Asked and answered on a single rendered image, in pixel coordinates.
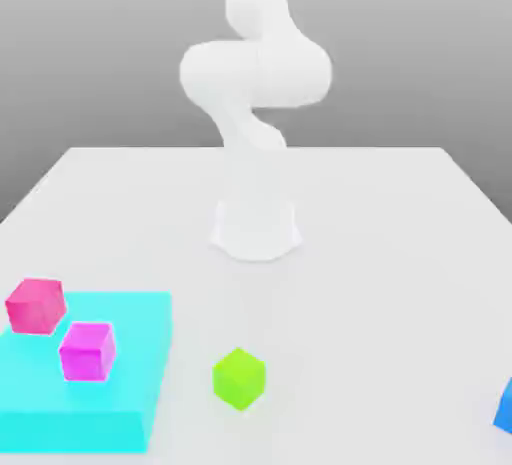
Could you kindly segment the small pink cube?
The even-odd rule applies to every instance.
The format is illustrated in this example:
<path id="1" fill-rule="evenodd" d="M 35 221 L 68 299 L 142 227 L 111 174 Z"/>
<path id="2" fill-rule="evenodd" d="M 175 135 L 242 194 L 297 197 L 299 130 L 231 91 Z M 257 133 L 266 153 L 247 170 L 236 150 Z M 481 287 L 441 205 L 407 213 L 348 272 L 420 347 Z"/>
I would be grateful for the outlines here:
<path id="1" fill-rule="evenodd" d="M 5 306 L 17 334 L 51 335 L 67 312 L 62 282 L 52 279 L 22 280 Z"/>

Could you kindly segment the small magenta cube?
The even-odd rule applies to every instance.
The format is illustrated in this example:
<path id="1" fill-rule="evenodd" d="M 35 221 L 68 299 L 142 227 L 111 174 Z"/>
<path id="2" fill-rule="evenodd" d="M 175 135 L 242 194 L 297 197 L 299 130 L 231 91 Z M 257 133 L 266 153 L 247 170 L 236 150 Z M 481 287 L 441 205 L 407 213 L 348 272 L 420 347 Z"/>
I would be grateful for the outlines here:
<path id="1" fill-rule="evenodd" d="M 104 382 L 117 355 L 113 326 L 107 322 L 74 321 L 58 352 L 67 381 Z"/>

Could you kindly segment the large cyan box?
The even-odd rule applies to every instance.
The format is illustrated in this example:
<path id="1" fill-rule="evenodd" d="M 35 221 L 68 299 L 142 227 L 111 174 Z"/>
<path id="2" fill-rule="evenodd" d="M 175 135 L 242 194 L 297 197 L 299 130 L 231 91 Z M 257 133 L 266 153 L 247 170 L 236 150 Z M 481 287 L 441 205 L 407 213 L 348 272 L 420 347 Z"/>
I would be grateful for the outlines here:
<path id="1" fill-rule="evenodd" d="M 0 453 L 144 453 L 172 335 L 167 292 L 67 292 L 50 336 L 0 333 Z M 107 322 L 117 356 L 104 382 L 68 382 L 58 348 L 74 321 Z"/>

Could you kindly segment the small blue cube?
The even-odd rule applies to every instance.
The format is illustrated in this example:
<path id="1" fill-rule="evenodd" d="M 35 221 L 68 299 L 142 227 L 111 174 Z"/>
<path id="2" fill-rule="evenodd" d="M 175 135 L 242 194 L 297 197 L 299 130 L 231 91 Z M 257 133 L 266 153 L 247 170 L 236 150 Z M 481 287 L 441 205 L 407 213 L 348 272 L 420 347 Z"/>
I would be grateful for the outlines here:
<path id="1" fill-rule="evenodd" d="M 512 434 L 512 377 L 509 379 L 502 393 L 493 425 Z"/>

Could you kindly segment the small green cube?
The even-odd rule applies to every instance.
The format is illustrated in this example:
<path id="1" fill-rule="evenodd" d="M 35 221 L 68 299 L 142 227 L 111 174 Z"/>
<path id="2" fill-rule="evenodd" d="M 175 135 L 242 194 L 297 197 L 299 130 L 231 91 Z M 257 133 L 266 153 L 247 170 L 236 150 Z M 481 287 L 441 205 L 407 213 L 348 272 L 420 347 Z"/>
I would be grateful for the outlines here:
<path id="1" fill-rule="evenodd" d="M 247 409 L 264 392 L 265 362 L 235 348 L 212 369 L 214 393 L 239 411 Z"/>

